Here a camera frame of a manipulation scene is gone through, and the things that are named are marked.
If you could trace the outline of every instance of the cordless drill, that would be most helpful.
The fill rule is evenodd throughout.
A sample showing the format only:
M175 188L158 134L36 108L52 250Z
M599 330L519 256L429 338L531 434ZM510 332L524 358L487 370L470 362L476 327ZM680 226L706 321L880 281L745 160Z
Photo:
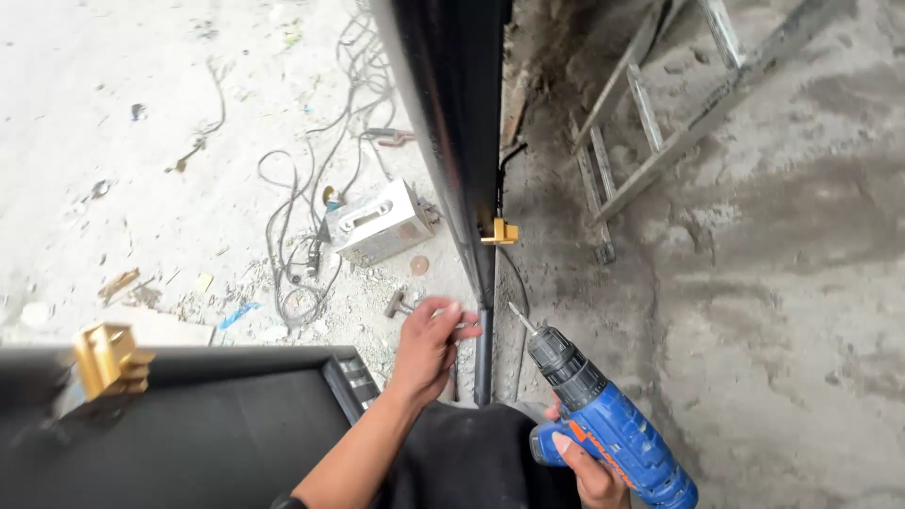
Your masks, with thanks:
M571 437L604 460L652 509L693 509L698 487L672 457L641 411L555 327L535 327L509 303L531 333L528 353L559 397L559 419L531 430L531 455L547 466L567 466L553 432Z

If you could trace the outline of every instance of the metal ladder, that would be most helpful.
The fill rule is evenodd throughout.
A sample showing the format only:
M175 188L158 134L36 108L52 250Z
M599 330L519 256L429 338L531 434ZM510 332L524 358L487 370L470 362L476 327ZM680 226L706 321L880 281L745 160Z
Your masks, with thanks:
M643 86L640 65L650 54L653 45L662 38L686 0L655 0L644 17L641 29L629 43L581 129L573 116L570 115L569 118L573 139L572 155L575 156L573 161L577 160L585 183L591 213L588 225L594 230L592 233L598 244L596 256L600 263L615 261L615 249L606 221L720 124L726 114L744 99L750 86L776 67L777 61L801 49L841 6L854 1L803 0L767 39L746 54L732 29L722 0L698 0L728 72L707 96L700 111L685 121L668 139L663 139L651 99ZM604 136L597 126L601 120L612 116L626 89L631 90L638 108L651 156L628 180L617 187L606 156Z

